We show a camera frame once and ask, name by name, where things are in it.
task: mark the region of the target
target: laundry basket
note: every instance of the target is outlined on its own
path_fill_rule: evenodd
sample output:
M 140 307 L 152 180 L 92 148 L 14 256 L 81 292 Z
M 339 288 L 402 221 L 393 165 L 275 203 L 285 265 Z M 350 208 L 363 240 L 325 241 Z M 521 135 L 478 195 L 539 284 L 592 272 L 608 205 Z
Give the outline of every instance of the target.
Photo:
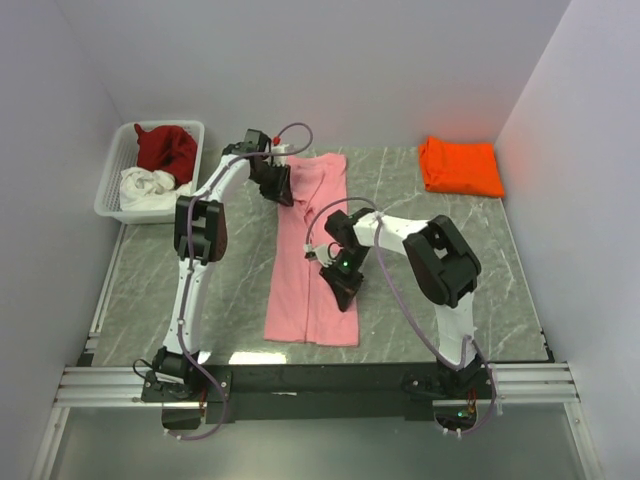
M 120 172 L 126 168 L 135 167 L 138 161 L 138 134 L 133 128 L 134 123 L 140 125 L 147 132 L 161 125 L 176 125 L 184 128 L 193 137 L 198 144 L 198 151 L 196 152 L 196 163 L 193 169 L 191 193 L 196 191 L 204 143 L 204 125 L 201 122 L 187 120 L 131 122 L 122 125 L 113 137 L 93 209 L 98 215 L 113 217 L 127 224 L 173 223 L 175 206 L 169 210 L 141 210 L 135 212 L 123 212 L 120 210 L 120 181 L 122 179 Z

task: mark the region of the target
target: red cloth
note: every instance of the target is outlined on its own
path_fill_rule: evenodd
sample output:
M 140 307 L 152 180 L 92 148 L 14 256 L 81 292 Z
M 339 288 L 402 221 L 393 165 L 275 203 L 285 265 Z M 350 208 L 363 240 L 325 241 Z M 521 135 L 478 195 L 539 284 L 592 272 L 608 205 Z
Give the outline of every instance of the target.
M 176 187 L 193 178 L 198 145 L 184 128 L 162 125 L 145 132 L 134 124 L 138 134 L 138 166 L 153 172 L 163 170 L 176 178 Z

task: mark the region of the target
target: orange cloth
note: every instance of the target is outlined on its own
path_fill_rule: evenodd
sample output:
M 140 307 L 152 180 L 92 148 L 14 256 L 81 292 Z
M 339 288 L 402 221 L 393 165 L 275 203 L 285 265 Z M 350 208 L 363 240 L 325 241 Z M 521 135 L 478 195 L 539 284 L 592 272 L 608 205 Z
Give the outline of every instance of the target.
M 504 197 L 490 143 L 445 143 L 429 137 L 420 145 L 420 170 L 429 192 Z

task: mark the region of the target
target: pink cloth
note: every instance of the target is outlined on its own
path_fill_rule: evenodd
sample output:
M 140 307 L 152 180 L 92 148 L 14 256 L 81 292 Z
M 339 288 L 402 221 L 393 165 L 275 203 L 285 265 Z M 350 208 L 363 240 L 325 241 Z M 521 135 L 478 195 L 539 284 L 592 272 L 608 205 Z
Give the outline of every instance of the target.
M 311 342 L 336 347 L 357 346 L 358 311 L 354 301 L 346 312 L 320 276 L 320 263 L 304 258 L 307 228 L 328 203 L 347 196 L 344 155 L 327 153 L 316 158 L 288 157 L 291 165 L 293 207 L 278 205 L 278 240 L 271 277 L 264 338 L 278 342 Z M 324 231 L 329 209 L 311 232 L 316 246 L 333 240 Z

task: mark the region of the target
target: gray marble surface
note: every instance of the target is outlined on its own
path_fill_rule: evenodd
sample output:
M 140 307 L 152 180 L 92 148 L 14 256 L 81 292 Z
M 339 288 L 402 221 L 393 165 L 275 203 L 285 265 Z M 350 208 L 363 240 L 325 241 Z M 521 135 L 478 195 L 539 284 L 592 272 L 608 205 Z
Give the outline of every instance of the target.
M 347 156 L 350 195 L 371 198 L 390 215 L 430 219 L 445 214 L 454 220 L 482 263 L 473 308 L 476 338 L 490 359 L 547 359 L 500 200 L 426 192 L 415 148 L 316 148 L 306 156 L 328 151 Z M 204 162 L 201 178 L 214 163 Z M 349 211 L 361 206 L 351 204 Z M 226 206 L 226 218 L 229 246 L 216 265 L 202 317 L 201 344 L 203 351 L 211 352 L 208 363 L 227 363 L 236 352 L 275 354 L 274 361 L 288 363 L 433 360 L 404 320 L 373 254 L 362 268 L 365 283 L 358 293 L 359 347 L 265 341 L 276 206 L 247 182 Z M 162 345 L 178 280 L 172 232 L 172 225 L 126 228 L 94 366 L 128 366 L 139 357 L 150 360 Z M 393 253 L 386 261 L 414 316 L 436 341 L 434 308 L 421 293 L 408 261 Z M 270 361 L 269 356 L 260 358 Z

